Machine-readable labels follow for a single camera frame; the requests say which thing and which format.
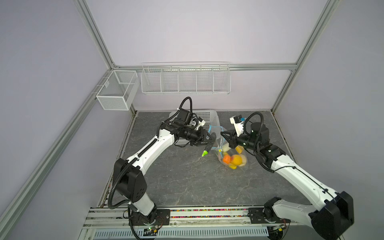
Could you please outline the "white perforated plastic basket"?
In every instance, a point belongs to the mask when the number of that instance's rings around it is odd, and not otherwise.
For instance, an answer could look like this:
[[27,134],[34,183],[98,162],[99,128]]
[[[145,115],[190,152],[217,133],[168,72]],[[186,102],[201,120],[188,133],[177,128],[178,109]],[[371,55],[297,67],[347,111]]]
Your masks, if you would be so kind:
[[[174,140],[175,145],[179,147],[183,147],[185,145],[190,145],[187,140],[180,138],[179,140],[175,139],[175,135],[171,133],[171,120],[172,118],[175,117],[176,113],[173,113],[172,115],[169,116],[168,119],[166,119],[160,128],[160,133],[161,134],[168,134],[171,135],[171,137]],[[204,125],[204,129],[208,132],[210,126],[220,126],[220,121],[219,117],[216,111],[213,110],[198,110],[198,111],[191,111],[192,113],[195,113],[198,117],[202,118],[203,120],[206,121]]]

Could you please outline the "small yellow lemon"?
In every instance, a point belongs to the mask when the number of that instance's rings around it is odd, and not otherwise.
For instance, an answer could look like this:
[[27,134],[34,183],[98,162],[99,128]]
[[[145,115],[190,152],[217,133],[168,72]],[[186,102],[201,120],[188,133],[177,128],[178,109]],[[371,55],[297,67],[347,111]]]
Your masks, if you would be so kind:
[[237,146],[235,150],[237,151],[238,154],[242,154],[242,152],[244,151],[244,148],[242,146]]

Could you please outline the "clear zip bag blue zipper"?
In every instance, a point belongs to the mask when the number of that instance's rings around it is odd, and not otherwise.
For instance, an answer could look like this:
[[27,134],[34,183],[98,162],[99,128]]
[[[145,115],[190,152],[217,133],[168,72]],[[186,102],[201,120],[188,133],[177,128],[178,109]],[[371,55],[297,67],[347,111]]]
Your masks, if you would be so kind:
[[[223,163],[223,156],[224,155],[233,156],[233,155],[240,155],[240,154],[237,153],[235,148],[234,149],[231,148],[227,153],[222,153],[221,152],[222,145],[227,143],[227,141],[221,136],[221,132],[222,131],[226,131],[226,129],[224,127],[222,127],[222,126],[210,126],[209,130],[208,130],[208,132],[210,134],[211,133],[216,133],[216,137],[217,137],[216,138],[216,142],[215,142],[215,144],[212,147],[212,151],[216,154],[219,162],[221,164],[223,164],[224,166],[228,167],[228,165]],[[246,155],[246,151],[245,150],[242,152],[242,155]]]

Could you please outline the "orange tangerine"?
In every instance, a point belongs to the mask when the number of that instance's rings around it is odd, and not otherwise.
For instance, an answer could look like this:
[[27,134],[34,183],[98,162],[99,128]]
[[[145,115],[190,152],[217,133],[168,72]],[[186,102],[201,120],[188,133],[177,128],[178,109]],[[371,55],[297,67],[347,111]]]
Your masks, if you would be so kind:
[[224,155],[223,156],[223,163],[226,165],[229,165],[231,163],[231,156],[230,155]]

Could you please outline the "yellow peach with red spot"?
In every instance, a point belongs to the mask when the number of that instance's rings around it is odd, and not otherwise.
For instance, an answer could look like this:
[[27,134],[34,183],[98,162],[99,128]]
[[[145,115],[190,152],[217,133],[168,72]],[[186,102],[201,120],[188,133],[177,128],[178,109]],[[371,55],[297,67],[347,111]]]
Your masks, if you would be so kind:
[[231,156],[231,164],[235,166],[240,166],[243,163],[243,158],[241,155],[233,155]]

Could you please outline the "beige round potato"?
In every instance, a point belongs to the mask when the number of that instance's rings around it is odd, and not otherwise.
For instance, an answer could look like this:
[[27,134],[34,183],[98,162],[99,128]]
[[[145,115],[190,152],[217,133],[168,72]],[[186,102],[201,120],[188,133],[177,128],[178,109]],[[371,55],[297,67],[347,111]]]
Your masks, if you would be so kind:
[[243,167],[243,166],[245,166],[247,164],[248,159],[247,159],[246,155],[240,154],[240,157],[242,158],[242,163],[240,164],[240,167]]

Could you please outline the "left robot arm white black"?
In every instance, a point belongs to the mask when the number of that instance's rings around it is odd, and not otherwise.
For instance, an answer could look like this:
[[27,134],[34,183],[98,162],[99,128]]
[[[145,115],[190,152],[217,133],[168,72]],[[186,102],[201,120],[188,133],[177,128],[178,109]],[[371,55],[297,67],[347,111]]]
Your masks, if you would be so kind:
[[187,140],[190,146],[205,146],[202,155],[206,156],[216,141],[216,134],[209,133],[204,125],[205,121],[193,111],[192,98],[184,98],[177,111],[160,123],[147,144],[126,160],[120,158],[115,162],[108,208],[113,210],[126,204],[130,213],[138,214],[144,223],[154,223],[157,206],[147,194],[145,174],[179,139]]

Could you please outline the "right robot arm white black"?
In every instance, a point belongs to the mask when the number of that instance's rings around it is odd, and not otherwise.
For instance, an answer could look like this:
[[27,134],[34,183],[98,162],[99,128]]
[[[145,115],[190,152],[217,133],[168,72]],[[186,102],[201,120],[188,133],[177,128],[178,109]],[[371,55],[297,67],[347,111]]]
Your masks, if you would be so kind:
[[263,169],[285,178],[310,201],[301,205],[274,197],[264,204],[265,220],[270,223],[275,219],[291,220],[311,227],[324,240],[340,240],[355,222],[352,196],[318,181],[285,151],[270,143],[262,113],[253,112],[247,118],[233,116],[230,122],[234,129],[221,132],[230,148],[243,147]]

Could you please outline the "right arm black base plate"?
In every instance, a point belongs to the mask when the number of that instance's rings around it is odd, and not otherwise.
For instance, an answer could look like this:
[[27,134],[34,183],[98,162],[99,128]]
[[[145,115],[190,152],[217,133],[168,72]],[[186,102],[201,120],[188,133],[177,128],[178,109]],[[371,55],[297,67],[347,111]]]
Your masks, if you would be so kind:
[[248,208],[248,218],[252,224],[289,224],[291,220],[280,219],[276,214],[265,214],[264,207]]

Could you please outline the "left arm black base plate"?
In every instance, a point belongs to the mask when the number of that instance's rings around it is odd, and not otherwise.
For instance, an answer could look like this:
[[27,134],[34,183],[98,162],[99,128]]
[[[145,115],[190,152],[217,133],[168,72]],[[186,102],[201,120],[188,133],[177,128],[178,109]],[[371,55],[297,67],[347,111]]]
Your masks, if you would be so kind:
[[170,209],[156,209],[153,210],[148,216],[142,215],[140,212],[133,212],[129,217],[132,220],[133,226],[149,226],[149,225],[158,225],[158,226],[167,226],[170,224],[171,218]]

